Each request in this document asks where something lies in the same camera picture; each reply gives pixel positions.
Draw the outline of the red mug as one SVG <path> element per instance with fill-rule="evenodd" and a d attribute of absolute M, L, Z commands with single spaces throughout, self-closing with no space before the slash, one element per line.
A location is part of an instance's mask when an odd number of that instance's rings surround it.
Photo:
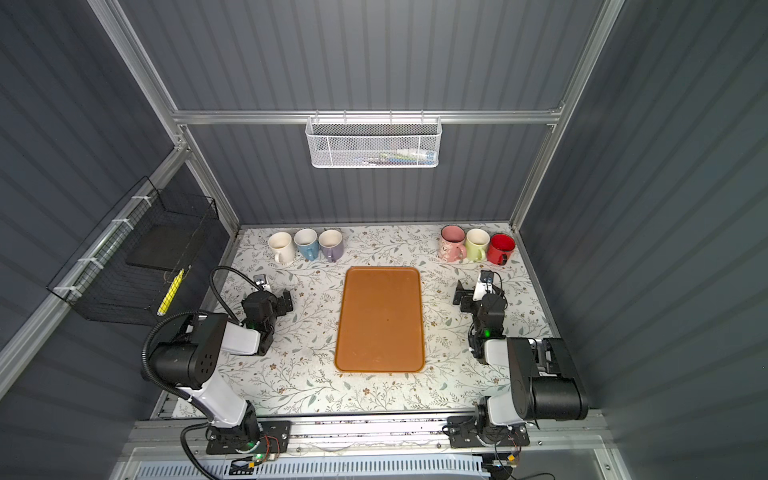
<path fill-rule="evenodd" d="M 486 252 L 487 260 L 495 265 L 504 266 L 508 263 L 516 247 L 515 240 L 507 234 L 494 234 Z"/>

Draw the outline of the white mug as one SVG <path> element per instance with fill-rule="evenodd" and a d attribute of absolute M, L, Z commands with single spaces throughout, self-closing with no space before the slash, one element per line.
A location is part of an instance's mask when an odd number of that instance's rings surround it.
<path fill-rule="evenodd" d="M 272 251 L 274 261 L 279 265 L 287 266 L 296 258 L 296 248 L 292 235 L 285 231 L 276 232 L 268 239 L 268 246 Z"/>

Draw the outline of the light green mug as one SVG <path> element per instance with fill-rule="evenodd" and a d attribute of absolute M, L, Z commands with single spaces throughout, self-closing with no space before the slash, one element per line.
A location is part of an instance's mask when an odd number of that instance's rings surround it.
<path fill-rule="evenodd" d="M 483 229 L 469 230 L 465 238 L 466 259 L 471 262 L 485 261 L 490 240 L 490 235 Z"/>

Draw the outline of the pink patterned mug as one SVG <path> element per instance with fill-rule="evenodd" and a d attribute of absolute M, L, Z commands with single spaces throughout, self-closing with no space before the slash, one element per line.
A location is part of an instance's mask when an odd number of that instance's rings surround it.
<path fill-rule="evenodd" d="M 438 242 L 438 258 L 447 263 L 460 262 L 466 258 L 466 233 L 457 225 L 446 225 L 441 229 Z"/>

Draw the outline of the blue mug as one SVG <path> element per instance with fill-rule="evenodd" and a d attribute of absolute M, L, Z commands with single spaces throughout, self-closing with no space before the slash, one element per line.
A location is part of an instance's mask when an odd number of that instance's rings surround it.
<path fill-rule="evenodd" d="M 312 228 L 303 228 L 293 237 L 298 252 L 307 261 L 315 261 L 320 253 L 318 233 Z"/>

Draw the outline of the purple mug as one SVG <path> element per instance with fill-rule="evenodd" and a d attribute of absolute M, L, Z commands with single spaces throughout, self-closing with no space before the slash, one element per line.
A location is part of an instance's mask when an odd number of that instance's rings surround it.
<path fill-rule="evenodd" d="M 339 230 L 330 229 L 323 231 L 318 242 L 320 249 L 329 262 L 337 262 L 344 254 L 344 239 Z"/>

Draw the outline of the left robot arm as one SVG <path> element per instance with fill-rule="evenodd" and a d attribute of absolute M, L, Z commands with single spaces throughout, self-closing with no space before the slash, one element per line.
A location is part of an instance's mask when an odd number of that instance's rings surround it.
<path fill-rule="evenodd" d="M 236 394 L 217 370 L 222 351 L 264 356 L 274 341 L 276 320 L 293 310 L 289 291 L 277 296 L 257 290 L 241 302 L 243 326 L 225 313 L 184 312 L 158 323 L 141 352 L 142 375 L 156 386 L 192 404 L 209 427 L 255 438 L 254 407 Z"/>

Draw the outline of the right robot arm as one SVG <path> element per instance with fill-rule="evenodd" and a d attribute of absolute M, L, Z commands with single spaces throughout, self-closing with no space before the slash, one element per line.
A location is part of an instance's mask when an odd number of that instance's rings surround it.
<path fill-rule="evenodd" d="M 452 303 L 472 316 L 467 341 L 473 358 L 508 374 L 507 393 L 479 401 L 474 420 L 478 433 L 527 421 L 587 417 L 589 400 L 563 339 L 506 336 L 506 296 L 491 282 L 480 281 L 473 288 L 458 283 Z"/>

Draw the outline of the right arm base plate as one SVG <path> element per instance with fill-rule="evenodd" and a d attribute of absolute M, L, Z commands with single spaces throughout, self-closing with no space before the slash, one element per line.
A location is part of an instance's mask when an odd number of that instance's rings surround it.
<path fill-rule="evenodd" d="M 510 447 L 514 449 L 530 445 L 524 424 L 497 426 L 485 423 L 475 416 L 450 416 L 442 427 L 450 446 L 454 449 L 480 447 Z"/>

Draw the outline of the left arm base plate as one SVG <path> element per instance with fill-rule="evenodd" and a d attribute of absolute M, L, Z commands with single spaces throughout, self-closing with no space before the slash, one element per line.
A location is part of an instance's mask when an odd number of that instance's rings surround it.
<path fill-rule="evenodd" d="M 208 455 L 282 454 L 287 451 L 292 423 L 258 421 L 251 425 L 206 430 Z"/>

